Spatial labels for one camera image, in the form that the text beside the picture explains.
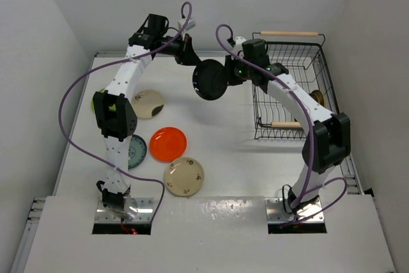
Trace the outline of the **cream plate with black patch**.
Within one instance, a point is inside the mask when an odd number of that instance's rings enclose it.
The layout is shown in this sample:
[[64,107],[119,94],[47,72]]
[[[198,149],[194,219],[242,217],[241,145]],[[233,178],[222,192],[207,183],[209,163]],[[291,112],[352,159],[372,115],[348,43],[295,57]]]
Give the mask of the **cream plate with black patch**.
[[131,105],[139,119],[154,118],[164,108],[164,97],[155,90],[142,90],[136,93],[131,100]]

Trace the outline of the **yellow patterned plate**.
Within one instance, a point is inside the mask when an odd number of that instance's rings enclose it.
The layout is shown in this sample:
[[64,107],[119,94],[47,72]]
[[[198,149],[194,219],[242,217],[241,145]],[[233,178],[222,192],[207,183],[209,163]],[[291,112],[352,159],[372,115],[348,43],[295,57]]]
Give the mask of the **yellow patterned plate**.
[[325,97],[320,90],[314,90],[310,93],[310,96],[321,106],[325,107]]

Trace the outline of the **blue patterned plate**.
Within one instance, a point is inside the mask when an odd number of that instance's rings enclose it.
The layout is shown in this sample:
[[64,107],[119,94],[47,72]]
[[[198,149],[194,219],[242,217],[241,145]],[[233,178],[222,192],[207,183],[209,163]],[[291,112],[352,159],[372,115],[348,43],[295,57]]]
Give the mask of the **blue patterned plate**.
[[128,149],[128,168],[134,169],[142,163],[147,154],[147,145],[145,140],[138,136],[133,135],[130,140]]

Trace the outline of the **cream plate with flowers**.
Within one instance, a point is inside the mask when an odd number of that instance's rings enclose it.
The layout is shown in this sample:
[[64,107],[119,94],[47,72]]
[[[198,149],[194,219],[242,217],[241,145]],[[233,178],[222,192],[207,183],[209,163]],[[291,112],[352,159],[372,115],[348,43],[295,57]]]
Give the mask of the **cream plate with flowers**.
[[167,190],[180,197],[193,196],[200,191],[205,180],[202,165],[190,157],[180,157],[168,165],[164,171]]

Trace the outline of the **green plate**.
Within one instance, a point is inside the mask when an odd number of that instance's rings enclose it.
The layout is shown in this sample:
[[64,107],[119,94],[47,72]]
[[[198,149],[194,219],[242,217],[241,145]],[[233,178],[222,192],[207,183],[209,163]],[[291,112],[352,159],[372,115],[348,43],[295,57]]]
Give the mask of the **green plate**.
[[[98,92],[103,93],[104,90],[105,90],[105,88],[102,88],[102,89],[98,90]],[[95,113],[93,98],[91,99],[91,111],[92,111],[93,114]]]

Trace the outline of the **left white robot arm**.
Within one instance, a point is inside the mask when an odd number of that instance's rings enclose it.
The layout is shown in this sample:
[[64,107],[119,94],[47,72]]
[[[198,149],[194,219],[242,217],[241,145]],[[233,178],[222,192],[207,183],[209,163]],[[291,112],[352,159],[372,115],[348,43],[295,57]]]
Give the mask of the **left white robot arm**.
[[187,30],[195,25],[193,18],[182,18],[178,22],[179,34],[172,37],[167,35],[167,17],[148,15],[144,24],[129,38],[125,62],[114,79],[102,92],[93,95],[96,123],[104,137],[107,161],[113,165],[106,179],[97,183],[103,204],[122,210],[130,193],[128,150],[137,127],[137,115],[131,101],[138,80],[156,54],[174,56],[180,65],[199,64],[200,59],[187,34]]

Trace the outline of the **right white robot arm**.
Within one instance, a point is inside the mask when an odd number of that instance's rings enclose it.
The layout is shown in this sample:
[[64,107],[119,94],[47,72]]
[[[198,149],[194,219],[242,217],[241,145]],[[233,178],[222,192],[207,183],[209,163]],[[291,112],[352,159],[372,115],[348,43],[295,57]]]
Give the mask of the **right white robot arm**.
[[280,102],[305,132],[303,169],[288,191],[285,209],[295,213],[313,202],[326,185],[329,174],[351,152],[350,119],[333,113],[308,94],[281,63],[271,63],[261,39],[241,36],[228,39],[234,74],[250,79],[271,98]]

